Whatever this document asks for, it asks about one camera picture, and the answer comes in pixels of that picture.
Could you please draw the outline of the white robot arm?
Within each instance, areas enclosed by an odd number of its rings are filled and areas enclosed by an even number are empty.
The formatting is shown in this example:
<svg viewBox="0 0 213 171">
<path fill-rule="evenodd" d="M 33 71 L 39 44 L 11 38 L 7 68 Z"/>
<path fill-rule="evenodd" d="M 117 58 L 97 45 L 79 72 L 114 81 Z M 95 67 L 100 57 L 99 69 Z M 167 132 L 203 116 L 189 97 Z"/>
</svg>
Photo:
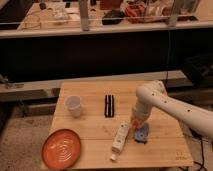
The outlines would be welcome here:
<svg viewBox="0 0 213 171">
<path fill-rule="evenodd" d="M 156 107 L 213 141 L 213 112 L 169 97 L 162 81 L 138 86 L 136 97 L 131 116 L 134 129 L 141 128 L 150 117 L 152 108 Z"/>
</svg>

